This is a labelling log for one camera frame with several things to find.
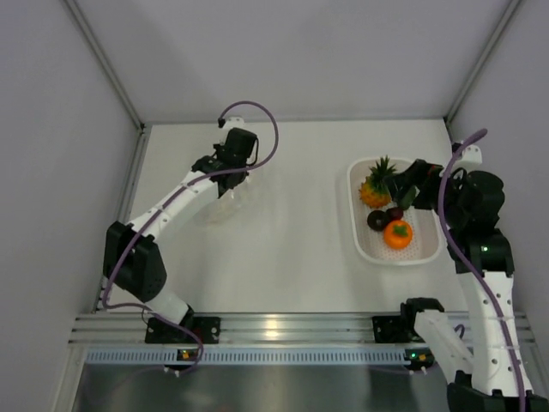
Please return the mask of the fake dark round fruit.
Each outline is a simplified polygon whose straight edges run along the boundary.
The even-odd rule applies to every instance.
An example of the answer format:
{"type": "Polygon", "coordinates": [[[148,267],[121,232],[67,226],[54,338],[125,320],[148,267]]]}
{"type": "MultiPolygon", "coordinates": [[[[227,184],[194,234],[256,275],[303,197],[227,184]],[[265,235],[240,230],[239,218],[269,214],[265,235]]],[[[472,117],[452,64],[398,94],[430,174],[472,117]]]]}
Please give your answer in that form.
{"type": "Polygon", "coordinates": [[[380,209],[372,210],[367,216],[367,225],[375,232],[382,232],[390,222],[391,220],[387,213],[380,209]]]}

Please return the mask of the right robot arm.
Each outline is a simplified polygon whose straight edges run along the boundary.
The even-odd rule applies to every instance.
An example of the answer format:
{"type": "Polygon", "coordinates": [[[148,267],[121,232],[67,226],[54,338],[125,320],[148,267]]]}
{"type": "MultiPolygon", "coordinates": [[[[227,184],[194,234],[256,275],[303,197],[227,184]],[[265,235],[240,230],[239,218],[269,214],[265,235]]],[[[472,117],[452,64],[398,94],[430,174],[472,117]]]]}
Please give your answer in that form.
{"type": "Polygon", "coordinates": [[[514,261],[498,229],[504,184],[496,175],[416,160],[389,185],[394,199],[437,214],[468,309],[466,344],[434,298],[401,304],[401,333],[423,340],[447,381],[451,411],[546,411],[520,353],[512,302],[514,261]]]}

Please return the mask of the fake dark purple fruit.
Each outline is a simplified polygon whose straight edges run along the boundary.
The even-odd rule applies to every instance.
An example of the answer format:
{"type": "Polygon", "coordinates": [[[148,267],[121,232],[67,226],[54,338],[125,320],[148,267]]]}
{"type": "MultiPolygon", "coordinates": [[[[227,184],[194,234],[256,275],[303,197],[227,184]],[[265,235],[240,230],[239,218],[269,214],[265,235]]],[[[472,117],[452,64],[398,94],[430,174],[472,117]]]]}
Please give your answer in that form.
{"type": "Polygon", "coordinates": [[[404,210],[399,207],[392,207],[385,211],[390,221],[399,221],[403,219],[404,210]]]}

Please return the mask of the clear polka dot zip bag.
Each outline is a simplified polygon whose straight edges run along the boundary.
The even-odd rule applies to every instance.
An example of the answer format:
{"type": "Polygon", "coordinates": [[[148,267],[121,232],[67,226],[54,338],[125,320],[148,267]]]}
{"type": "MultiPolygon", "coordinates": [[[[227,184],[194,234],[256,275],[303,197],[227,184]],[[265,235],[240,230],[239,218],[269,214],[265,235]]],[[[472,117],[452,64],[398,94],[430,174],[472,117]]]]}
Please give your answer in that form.
{"type": "Polygon", "coordinates": [[[263,175],[262,170],[250,172],[243,183],[198,212],[193,222],[203,227],[221,225],[245,211],[259,198],[263,175]]]}

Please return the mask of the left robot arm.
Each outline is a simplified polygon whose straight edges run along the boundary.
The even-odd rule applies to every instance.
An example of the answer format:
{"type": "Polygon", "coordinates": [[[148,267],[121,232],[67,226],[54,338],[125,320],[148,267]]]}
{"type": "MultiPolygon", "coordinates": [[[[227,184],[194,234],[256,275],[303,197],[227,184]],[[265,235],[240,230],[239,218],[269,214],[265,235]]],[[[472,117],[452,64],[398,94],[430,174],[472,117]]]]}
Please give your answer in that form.
{"type": "Polygon", "coordinates": [[[258,152],[256,134],[233,127],[214,152],[198,159],[184,179],[158,203],[128,223],[116,221],[106,232],[103,273],[107,279],[104,304],[117,286],[137,302],[132,307],[148,309],[161,317],[164,332],[174,342],[193,335],[194,311],[167,286],[167,271],[160,242],[173,236],[190,218],[228,191],[242,184],[249,158],[258,152]]]}

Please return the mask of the fake pineapple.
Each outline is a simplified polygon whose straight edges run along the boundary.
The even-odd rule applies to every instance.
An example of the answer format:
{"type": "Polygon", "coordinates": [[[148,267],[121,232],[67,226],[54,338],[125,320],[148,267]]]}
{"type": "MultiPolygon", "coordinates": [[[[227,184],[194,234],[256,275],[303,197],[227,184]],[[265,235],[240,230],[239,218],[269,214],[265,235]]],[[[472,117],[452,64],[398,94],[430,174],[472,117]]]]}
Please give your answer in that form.
{"type": "Polygon", "coordinates": [[[384,179],[395,175],[395,165],[385,155],[380,157],[374,166],[369,167],[370,173],[359,188],[359,197],[363,204],[372,208],[380,209],[391,202],[389,189],[384,179]]]}

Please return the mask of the fake orange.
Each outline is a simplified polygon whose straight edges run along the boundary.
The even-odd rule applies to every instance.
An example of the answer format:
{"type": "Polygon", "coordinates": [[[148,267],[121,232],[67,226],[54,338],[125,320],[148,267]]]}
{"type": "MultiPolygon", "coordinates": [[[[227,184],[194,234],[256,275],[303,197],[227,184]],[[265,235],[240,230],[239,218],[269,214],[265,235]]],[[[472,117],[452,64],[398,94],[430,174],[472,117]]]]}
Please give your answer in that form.
{"type": "Polygon", "coordinates": [[[383,230],[385,244],[394,250],[407,248],[413,239],[412,227],[403,220],[392,221],[383,230]]]}

